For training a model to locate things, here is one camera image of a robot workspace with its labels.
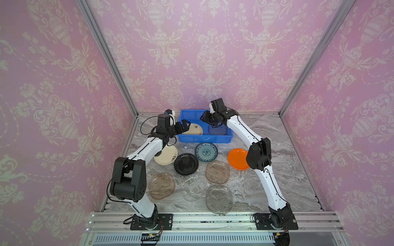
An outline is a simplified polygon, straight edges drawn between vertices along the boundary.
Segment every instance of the cream plate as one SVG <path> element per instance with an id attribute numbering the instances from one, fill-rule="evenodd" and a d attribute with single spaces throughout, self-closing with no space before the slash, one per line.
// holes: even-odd
<path id="1" fill-rule="evenodd" d="M 203 128 L 200 125 L 197 125 L 195 123 L 191 123 L 189 130 L 182 133 L 186 135 L 202 135 L 204 133 Z"/>
<path id="2" fill-rule="evenodd" d="M 178 157 L 178 149 L 175 146 L 165 146 L 159 156 L 155 156 L 154 160 L 160 165 L 169 165 Z"/>

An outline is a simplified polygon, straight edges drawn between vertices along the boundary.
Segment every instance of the plate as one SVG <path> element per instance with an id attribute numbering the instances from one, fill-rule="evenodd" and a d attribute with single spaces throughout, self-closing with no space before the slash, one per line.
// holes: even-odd
<path id="1" fill-rule="evenodd" d="M 223 185 L 213 185 L 205 194 L 205 202 L 212 213 L 225 214 L 232 208 L 232 193 Z"/>
<path id="2" fill-rule="evenodd" d="M 181 154 L 174 162 L 174 169 L 180 175 L 189 175 L 197 171 L 197 157 L 190 153 Z"/>
<path id="3" fill-rule="evenodd" d="M 167 172 L 158 173 L 151 178 L 148 188 L 149 194 L 153 199 L 166 198 L 175 190 L 174 177 Z"/>
<path id="4" fill-rule="evenodd" d="M 175 146 L 165 146 L 159 156 L 153 157 L 155 162 L 160 165 L 168 165 L 178 157 L 178 149 Z"/>
<path id="5" fill-rule="evenodd" d="M 229 128 L 224 124 L 219 127 L 208 126 L 208 133 L 210 135 L 227 135 L 229 132 Z"/>
<path id="6" fill-rule="evenodd" d="M 230 178 L 230 166 L 222 161 L 211 161 L 206 166 L 205 177 L 212 183 L 224 184 Z"/>
<path id="7" fill-rule="evenodd" d="M 207 182 L 197 174 L 192 174 L 183 180 L 182 197 L 188 202 L 195 202 L 205 195 Z"/>
<path id="8" fill-rule="evenodd" d="M 194 152 L 198 160 L 204 162 L 213 161 L 217 157 L 217 147 L 210 142 L 200 143 Z"/>
<path id="9" fill-rule="evenodd" d="M 184 132 L 184 133 L 182 133 L 182 134 L 185 134 L 185 135 L 202 135 L 203 133 L 204 133 L 204 130 L 203 130 L 203 128 L 200 125 L 198 125 L 196 123 L 191 123 L 190 127 L 189 127 L 189 130 Z"/>
<path id="10" fill-rule="evenodd" d="M 227 155 L 227 160 L 230 165 L 238 170 L 246 170 L 249 165 L 246 162 L 247 151 L 243 149 L 233 149 Z"/>

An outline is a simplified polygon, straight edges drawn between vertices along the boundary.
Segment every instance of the blue plastic tray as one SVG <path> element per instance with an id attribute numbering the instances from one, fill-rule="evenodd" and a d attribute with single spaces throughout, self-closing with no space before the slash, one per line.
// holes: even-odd
<path id="1" fill-rule="evenodd" d="M 205 112 L 205 109 L 183 109 L 180 111 L 179 121 L 185 119 L 191 123 L 200 125 L 204 133 L 203 135 L 185 135 L 179 134 L 178 138 L 180 142 L 211 142 L 211 143 L 225 143 L 231 142 L 234 133 L 231 129 L 228 130 L 227 135 L 210 135 L 208 133 L 209 125 L 200 120 L 200 117 Z"/>

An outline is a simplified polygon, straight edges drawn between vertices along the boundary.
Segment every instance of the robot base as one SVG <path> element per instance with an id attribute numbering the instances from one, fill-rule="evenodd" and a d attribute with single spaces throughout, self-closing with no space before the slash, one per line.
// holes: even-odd
<path id="1" fill-rule="evenodd" d="M 285 229 L 287 230 L 298 230 L 297 221 L 295 216 L 292 215 L 290 219 L 288 219 L 283 225 L 282 228 L 276 228 L 272 225 L 272 221 L 269 219 L 271 216 L 270 213 L 255 213 L 253 215 L 253 221 L 256 224 L 257 230 L 278 230 L 278 229 Z"/>
<path id="2" fill-rule="evenodd" d="M 170 231 L 172 230 L 172 220 L 173 214 L 159 214 L 157 218 L 157 226 L 156 228 L 149 229 L 149 230 L 160 230 L 161 224 L 160 221 L 163 223 L 163 231 Z M 147 230 L 145 225 L 138 223 L 138 221 L 132 220 L 130 224 L 130 230 L 132 231 L 144 231 Z"/>

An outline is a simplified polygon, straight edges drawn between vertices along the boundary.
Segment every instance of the orange plate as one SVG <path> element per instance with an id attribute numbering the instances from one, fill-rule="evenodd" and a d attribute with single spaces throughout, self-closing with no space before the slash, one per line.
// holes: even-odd
<path id="1" fill-rule="evenodd" d="M 249 165 L 246 163 L 247 151 L 243 149 L 233 149 L 227 156 L 230 165 L 238 170 L 246 170 Z"/>

